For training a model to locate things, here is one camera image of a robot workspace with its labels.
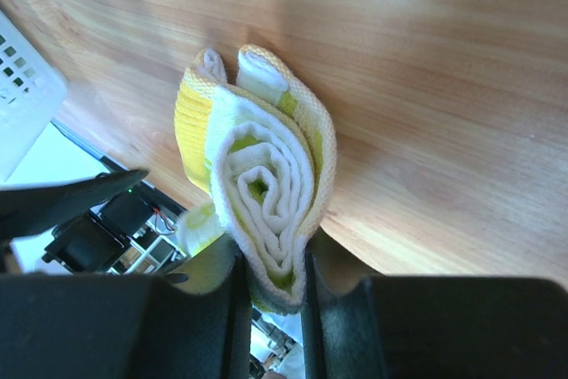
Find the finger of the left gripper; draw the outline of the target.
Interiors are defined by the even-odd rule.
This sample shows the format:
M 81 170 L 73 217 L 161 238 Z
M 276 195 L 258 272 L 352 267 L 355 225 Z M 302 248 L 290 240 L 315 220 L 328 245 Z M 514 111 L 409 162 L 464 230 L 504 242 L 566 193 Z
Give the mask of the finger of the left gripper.
M 5 189 L 1 192 L 1 240 L 43 233 L 128 190 L 147 175 L 147 170 L 126 170 L 60 186 Z

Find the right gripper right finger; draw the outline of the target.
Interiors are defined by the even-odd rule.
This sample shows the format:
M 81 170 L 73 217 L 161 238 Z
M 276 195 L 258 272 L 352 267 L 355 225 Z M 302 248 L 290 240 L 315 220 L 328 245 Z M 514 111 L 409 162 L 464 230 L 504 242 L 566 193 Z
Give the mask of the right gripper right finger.
M 567 375 L 567 292 L 553 281 L 388 276 L 324 231 L 305 266 L 310 378 Z

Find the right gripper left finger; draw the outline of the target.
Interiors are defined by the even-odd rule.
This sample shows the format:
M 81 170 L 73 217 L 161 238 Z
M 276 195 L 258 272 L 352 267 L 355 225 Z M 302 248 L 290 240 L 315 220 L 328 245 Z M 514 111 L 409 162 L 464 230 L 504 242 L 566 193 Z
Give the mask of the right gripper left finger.
M 245 378 L 252 307 L 246 263 L 222 237 L 144 274 L 3 275 L 4 378 Z

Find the lime yellow towel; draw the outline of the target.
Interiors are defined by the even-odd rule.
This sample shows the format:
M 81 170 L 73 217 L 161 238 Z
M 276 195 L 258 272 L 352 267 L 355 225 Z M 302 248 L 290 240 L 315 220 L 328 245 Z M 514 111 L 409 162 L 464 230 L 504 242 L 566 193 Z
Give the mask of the lime yellow towel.
M 185 70 L 174 131 L 189 181 L 209 203 L 177 221 L 196 255 L 231 237 L 247 260 L 261 309 L 298 312 L 307 286 L 304 252 L 327 212 L 337 146 L 331 116 L 274 53 L 242 46 L 230 83 L 221 56 L 201 51 Z

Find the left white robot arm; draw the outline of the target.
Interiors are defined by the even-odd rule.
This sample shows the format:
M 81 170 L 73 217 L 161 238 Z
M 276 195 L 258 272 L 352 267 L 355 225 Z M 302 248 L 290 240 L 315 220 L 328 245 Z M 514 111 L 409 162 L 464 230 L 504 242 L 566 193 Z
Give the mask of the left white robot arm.
M 125 244 L 95 218 L 91 209 L 140 183 L 147 170 L 111 172 L 103 176 L 50 186 L 1 190 L 1 273 L 13 273 L 12 241 L 55 230 L 47 260 L 71 271 L 107 268 Z

